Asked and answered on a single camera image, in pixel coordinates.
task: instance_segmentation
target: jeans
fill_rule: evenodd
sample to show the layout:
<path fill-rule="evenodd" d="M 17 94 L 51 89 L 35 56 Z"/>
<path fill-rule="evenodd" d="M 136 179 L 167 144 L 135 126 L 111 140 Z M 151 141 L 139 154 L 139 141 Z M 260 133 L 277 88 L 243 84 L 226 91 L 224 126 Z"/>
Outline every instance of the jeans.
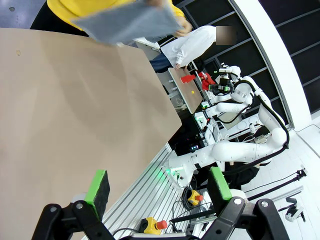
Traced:
<path fill-rule="evenodd" d="M 171 63 L 163 53 L 160 53 L 158 56 L 152 59 L 150 63 L 154 71 L 159 74 L 168 71 L 168 68 L 172 68 Z"/>

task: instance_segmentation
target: wooden board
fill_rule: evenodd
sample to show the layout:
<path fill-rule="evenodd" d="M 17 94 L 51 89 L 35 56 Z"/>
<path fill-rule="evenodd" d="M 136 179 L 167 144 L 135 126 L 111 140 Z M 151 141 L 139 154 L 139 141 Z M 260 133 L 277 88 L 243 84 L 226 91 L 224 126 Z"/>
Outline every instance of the wooden board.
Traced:
<path fill-rule="evenodd" d="M 173 78 L 176 86 L 178 87 L 190 113 L 191 114 L 195 113 L 197 107 L 202 102 L 203 97 L 201 96 L 194 80 L 188 83 L 183 83 L 181 81 L 181 77 L 190 75 L 189 71 L 182 68 L 179 68 L 179 69 L 169 68 L 168 71 L 171 77 Z"/>
<path fill-rule="evenodd" d="M 107 209 L 181 126 L 142 50 L 0 28 L 0 239 L 31 239 L 107 169 Z"/>

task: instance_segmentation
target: white lab coat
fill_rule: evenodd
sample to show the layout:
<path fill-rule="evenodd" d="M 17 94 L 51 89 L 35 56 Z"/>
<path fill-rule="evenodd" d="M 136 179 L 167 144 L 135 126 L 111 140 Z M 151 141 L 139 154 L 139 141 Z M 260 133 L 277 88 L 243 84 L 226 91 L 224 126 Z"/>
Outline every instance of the white lab coat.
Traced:
<path fill-rule="evenodd" d="M 200 57 L 215 41 L 216 27 L 201 26 L 187 36 L 169 42 L 161 47 L 161 50 L 173 67 L 175 64 L 184 67 Z"/>

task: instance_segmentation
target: gray cloth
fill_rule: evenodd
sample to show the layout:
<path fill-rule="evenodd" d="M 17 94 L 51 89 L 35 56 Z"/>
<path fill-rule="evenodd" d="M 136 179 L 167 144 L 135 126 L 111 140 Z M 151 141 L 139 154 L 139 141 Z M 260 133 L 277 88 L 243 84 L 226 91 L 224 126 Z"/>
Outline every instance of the gray cloth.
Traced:
<path fill-rule="evenodd" d="M 108 44 L 169 35 L 181 29 L 168 4 L 155 7 L 141 1 L 108 8 L 72 22 L 96 41 Z"/>

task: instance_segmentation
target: cable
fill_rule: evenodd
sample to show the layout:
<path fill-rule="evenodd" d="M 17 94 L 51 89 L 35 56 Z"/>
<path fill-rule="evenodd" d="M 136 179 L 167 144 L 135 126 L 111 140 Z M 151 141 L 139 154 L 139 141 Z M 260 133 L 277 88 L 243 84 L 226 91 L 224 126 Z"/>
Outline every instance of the cable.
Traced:
<path fill-rule="evenodd" d="M 280 208 L 279 210 L 278 210 L 278 212 L 281 212 L 281 211 L 283 211 L 283 210 L 285 210 L 285 209 L 289 209 L 290 207 L 289 206 L 285 206 L 285 207 L 283 207 L 283 208 Z"/>
<path fill-rule="evenodd" d="M 244 142 L 247 138 L 249 138 L 249 137 L 251 137 L 251 136 L 253 136 L 253 135 L 255 135 L 255 134 L 251 134 L 251 135 L 249 135 L 249 136 L 246 136 L 246 138 L 245 139 L 243 139 L 243 141 L 242 142 Z"/>
<path fill-rule="evenodd" d="M 243 143 L 250 142 L 250 141 L 252 141 L 253 139 L 255 139 L 255 137 L 253 137 L 253 138 L 251 138 L 251 139 L 249 139 L 249 140 L 243 141 Z"/>
<path fill-rule="evenodd" d="M 243 108 L 232 120 L 230 120 L 230 121 L 222 121 L 220 118 L 218 118 L 217 117 L 217 119 L 220 121 L 220 122 L 222 122 L 223 124 L 230 124 L 230 123 L 232 123 L 234 120 L 236 120 L 237 119 L 237 117 L 239 117 L 240 116 L 240 114 L 242 114 L 246 109 L 248 109 L 248 108 L 250 108 L 251 107 L 251 105 L 248 105 L 248 106 L 246 106 L 245 108 Z"/>
<path fill-rule="evenodd" d="M 139 231 L 137 229 L 134 228 L 129 228 L 129 227 L 123 227 L 123 228 L 119 228 L 118 230 L 116 230 L 112 236 L 116 235 L 117 232 L 123 231 L 123 230 L 131 230 L 133 232 L 139 233 Z"/>
<path fill-rule="evenodd" d="M 207 101 L 206 101 L 206 97 L 208 97 L 208 101 L 210 101 L 209 96 L 208 96 L 208 95 L 204 95 L 204 97 L 203 97 L 203 99 L 202 99 L 202 102 L 207 102 Z"/>
<path fill-rule="evenodd" d="M 282 181 L 282 180 L 285 180 L 285 179 L 287 179 L 287 178 L 291 177 L 291 176 L 292 176 L 292 175 L 294 175 L 294 174 L 296 174 L 296 172 L 294 172 L 294 173 L 290 174 L 289 176 L 286 176 L 285 178 L 279 179 L 279 180 L 277 180 L 277 181 L 273 181 L 273 182 L 267 183 L 267 184 L 265 184 L 265 185 L 258 186 L 258 187 L 254 188 L 254 189 L 251 189 L 251 190 L 245 191 L 245 193 L 251 192 L 251 191 L 253 191 L 253 190 L 256 190 L 256 189 L 262 188 L 262 187 L 267 186 L 267 185 L 270 185 L 270 184 L 274 184 L 274 183 L 280 182 L 280 181 Z"/>
<path fill-rule="evenodd" d="M 176 179 L 176 183 L 178 184 L 178 186 L 179 186 L 180 188 L 182 188 L 182 189 L 183 189 L 184 187 L 183 187 L 183 186 L 180 186 L 180 184 L 179 184 L 179 181 L 178 181 L 178 180 L 179 180 L 179 177 Z"/>
<path fill-rule="evenodd" d="M 197 189 L 197 186 L 198 186 L 197 179 L 196 179 L 195 175 L 192 175 L 192 177 L 193 177 L 193 179 L 194 179 L 194 181 L 195 181 L 195 188 Z"/>
<path fill-rule="evenodd" d="M 234 88 L 236 88 L 237 85 L 242 84 L 242 83 L 248 84 L 248 85 L 251 87 L 252 91 L 254 91 L 254 92 L 256 91 L 256 89 L 255 89 L 255 87 L 252 85 L 252 83 L 251 83 L 250 81 L 247 81 L 247 80 L 240 80 L 240 81 L 236 82 L 236 83 L 234 84 Z M 270 155 L 261 157 L 261 158 L 255 160 L 255 161 L 253 161 L 253 162 L 250 162 L 250 163 L 248 163 L 248 164 L 245 164 L 245 165 L 243 165 L 243 166 L 240 166 L 240 167 L 238 167 L 238 168 L 236 168 L 236 169 L 233 169 L 233 170 L 230 170 L 230 171 L 224 171 L 224 172 L 223 172 L 224 175 L 233 175 L 233 174 L 240 173 L 240 172 L 242 172 L 242 171 L 244 171 L 244 170 L 247 170 L 247 169 L 249 169 L 249 168 L 251 168 L 251 167 L 253 167 L 253 166 L 257 165 L 257 164 L 262 163 L 262 162 L 265 161 L 265 160 L 271 159 L 271 158 L 273 158 L 273 157 L 281 154 L 284 150 L 286 150 L 286 149 L 289 148 L 290 136 L 289 136 L 289 132 L 288 132 L 286 126 L 285 126 L 284 123 L 280 120 L 280 118 L 279 118 L 278 115 L 274 112 L 274 110 L 272 110 L 272 109 L 265 103 L 265 101 L 261 98 L 261 96 L 258 95 L 257 97 L 258 97 L 261 105 L 262 105 L 266 110 L 268 110 L 268 112 L 277 120 L 277 122 L 279 123 L 279 125 L 281 126 L 281 128 L 284 130 L 285 135 L 286 135 L 286 141 L 285 141 L 285 143 L 283 144 L 283 146 L 282 146 L 282 148 L 281 148 L 280 150 L 278 150 L 278 151 L 276 151 L 276 152 L 274 152 L 274 153 L 271 153 Z"/>
<path fill-rule="evenodd" d="M 178 202 L 181 202 L 182 203 L 182 201 L 181 200 L 178 200 L 178 201 L 175 201 L 173 204 L 172 204 L 172 218 L 174 219 L 175 218 L 175 216 L 174 216 L 174 206 L 175 206 L 175 203 L 178 203 Z"/>
<path fill-rule="evenodd" d="M 256 103 L 256 99 L 255 99 L 255 96 L 250 92 L 250 95 L 251 95 L 251 97 L 252 97 L 252 103 L 250 104 L 250 105 L 248 105 L 248 106 L 246 106 L 244 109 L 242 109 L 231 121 L 222 121 L 220 118 L 218 118 L 219 119 L 219 121 L 220 122 L 222 122 L 223 124 L 230 124 L 230 123 L 232 123 L 234 120 L 236 120 L 237 119 L 237 117 L 239 117 L 240 116 L 240 114 L 242 114 L 246 109 L 249 109 L 249 108 L 251 108 L 251 106 L 253 106 L 255 103 Z"/>
<path fill-rule="evenodd" d="M 202 205 L 211 204 L 211 203 L 212 203 L 212 201 L 207 202 L 207 203 L 200 204 L 200 205 L 198 205 L 198 206 L 193 207 L 192 210 L 195 209 L 195 208 L 198 208 L 198 207 L 200 207 L 200 206 L 202 206 Z M 189 211 L 190 211 L 190 210 L 187 210 L 187 211 L 181 213 L 179 216 L 176 217 L 176 219 L 179 218 L 179 217 L 181 217 L 183 214 L 185 214 L 185 213 L 187 213 L 187 212 L 189 212 Z"/>
<path fill-rule="evenodd" d="M 267 195 L 267 194 L 269 194 L 269 193 L 272 193 L 272 192 L 274 192 L 275 190 L 278 190 L 278 189 L 280 189 L 280 188 L 282 188 L 282 187 L 284 187 L 284 186 L 286 186 L 286 185 L 288 185 L 288 184 L 291 184 L 291 183 L 293 183 L 293 182 L 295 182 L 295 181 L 299 181 L 300 178 L 301 178 L 301 177 L 299 177 L 299 176 L 297 175 L 296 177 L 292 178 L 292 179 L 289 180 L 289 181 L 286 181 L 286 182 L 284 182 L 284 183 L 282 183 L 282 184 L 280 184 L 280 185 L 278 185 L 278 186 L 275 186 L 275 187 L 273 187 L 273 188 L 270 188 L 270 189 L 268 189 L 267 191 L 263 191 L 263 192 L 260 192 L 260 193 L 258 193 L 258 194 L 256 194 L 256 195 L 250 196 L 250 197 L 248 197 L 247 199 L 248 199 L 249 202 L 252 201 L 252 200 L 254 200 L 254 199 L 258 199 L 258 198 L 260 198 L 260 197 L 262 197 L 262 196 L 264 196 L 264 195 Z"/>
<path fill-rule="evenodd" d="M 219 93 L 217 94 L 217 96 L 223 97 L 223 96 L 225 96 L 225 95 L 228 95 L 230 92 L 231 92 L 231 91 L 228 91 L 228 92 L 226 92 L 226 93 L 219 92 Z"/>
<path fill-rule="evenodd" d="M 182 205 L 184 206 L 185 209 L 188 211 L 193 209 L 193 205 L 188 201 L 187 193 L 188 191 L 191 191 L 191 187 L 185 187 L 183 192 L 182 192 Z"/>

